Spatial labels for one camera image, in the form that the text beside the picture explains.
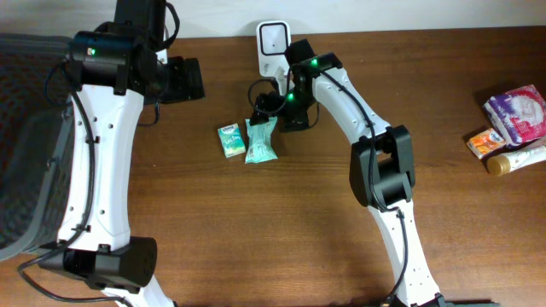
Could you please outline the teal wet wipes packet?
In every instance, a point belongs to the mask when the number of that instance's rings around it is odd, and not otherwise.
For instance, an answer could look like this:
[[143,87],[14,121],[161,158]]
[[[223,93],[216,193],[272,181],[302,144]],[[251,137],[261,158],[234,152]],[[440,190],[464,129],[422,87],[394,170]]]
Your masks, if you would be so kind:
[[249,138],[246,164],[257,164],[277,159],[277,155],[271,146],[271,135],[276,123],[277,117],[272,117],[268,122],[259,125],[251,125],[250,119],[246,119]]

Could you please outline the small green tissue packet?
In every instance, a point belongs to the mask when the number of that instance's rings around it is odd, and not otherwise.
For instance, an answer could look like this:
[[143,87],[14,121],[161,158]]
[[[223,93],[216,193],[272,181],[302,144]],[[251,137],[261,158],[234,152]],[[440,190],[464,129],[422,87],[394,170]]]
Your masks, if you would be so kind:
[[231,158],[246,152],[238,124],[227,125],[218,129],[218,136],[226,158]]

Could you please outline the small orange tissue packet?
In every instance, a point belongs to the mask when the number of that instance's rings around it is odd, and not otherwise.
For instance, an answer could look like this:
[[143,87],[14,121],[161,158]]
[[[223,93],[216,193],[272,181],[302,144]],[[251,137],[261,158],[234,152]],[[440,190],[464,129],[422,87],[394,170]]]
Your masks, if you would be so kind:
[[489,128],[472,136],[467,141],[469,150],[478,158],[483,159],[485,156],[504,148],[507,142],[504,140],[501,134],[499,134],[494,128]]

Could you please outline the white tube with gold cap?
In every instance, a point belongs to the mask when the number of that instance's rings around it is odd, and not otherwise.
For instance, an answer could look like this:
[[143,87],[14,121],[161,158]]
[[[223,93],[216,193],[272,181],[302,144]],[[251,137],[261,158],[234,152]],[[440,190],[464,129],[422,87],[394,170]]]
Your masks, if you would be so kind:
[[486,168],[490,174],[499,177],[543,161],[545,161],[545,146],[537,145],[491,157],[486,162]]

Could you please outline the pink purple tissue pack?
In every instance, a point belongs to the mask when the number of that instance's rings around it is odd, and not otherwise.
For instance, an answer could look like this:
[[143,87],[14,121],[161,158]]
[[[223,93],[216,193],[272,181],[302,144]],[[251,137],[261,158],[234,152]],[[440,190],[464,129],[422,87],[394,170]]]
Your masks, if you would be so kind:
[[533,84],[492,96],[483,108],[509,148],[545,136],[545,100]]

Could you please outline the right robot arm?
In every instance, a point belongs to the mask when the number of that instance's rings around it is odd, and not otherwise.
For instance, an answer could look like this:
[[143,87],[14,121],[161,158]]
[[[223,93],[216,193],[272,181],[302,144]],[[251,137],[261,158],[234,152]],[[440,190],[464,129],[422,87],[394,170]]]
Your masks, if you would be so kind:
[[384,306],[445,306],[415,225],[414,152],[405,126],[391,126],[358,94],[339,58],[317,55],[305,39],[258,47],[270,94],[250,101],[252,124],[280,117],[287,131],[309,128],[307,111],[321,104],[351,145],[349,181],[357,201],[373,216],[394,276]]

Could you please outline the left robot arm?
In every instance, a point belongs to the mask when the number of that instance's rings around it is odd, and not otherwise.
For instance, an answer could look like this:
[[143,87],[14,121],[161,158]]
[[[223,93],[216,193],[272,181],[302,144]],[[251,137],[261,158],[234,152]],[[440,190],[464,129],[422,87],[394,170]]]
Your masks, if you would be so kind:
[[172,305],[154,274],[157,243],[131,234],[127,201],[143,108],[205,94],[199,62],[166,54],[175,15],[166,1],[119,1],[113,20],[74,36],[61,65],[74,108],[71,183],[57,236],[35,264],[121,306]]

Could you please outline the white barcode scanner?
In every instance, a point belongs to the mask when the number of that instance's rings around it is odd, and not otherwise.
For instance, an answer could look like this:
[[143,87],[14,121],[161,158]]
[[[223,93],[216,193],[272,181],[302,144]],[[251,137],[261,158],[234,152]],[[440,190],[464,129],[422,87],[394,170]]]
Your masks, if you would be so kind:
[[256,39],[260,76],[273,78],[280,94],[286,95],[289,64],[285,52],[291,44],[289,24],[282,20],[263,21],[256,27]]

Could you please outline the grey plastic mesh basket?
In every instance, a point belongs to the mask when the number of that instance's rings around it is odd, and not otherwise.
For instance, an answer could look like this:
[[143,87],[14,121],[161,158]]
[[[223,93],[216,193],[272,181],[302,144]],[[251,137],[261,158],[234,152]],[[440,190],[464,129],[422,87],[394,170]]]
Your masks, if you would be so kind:
[[74,118],[58,69],[65,37],[1,36],[1,259],[56,239],[67,209]]

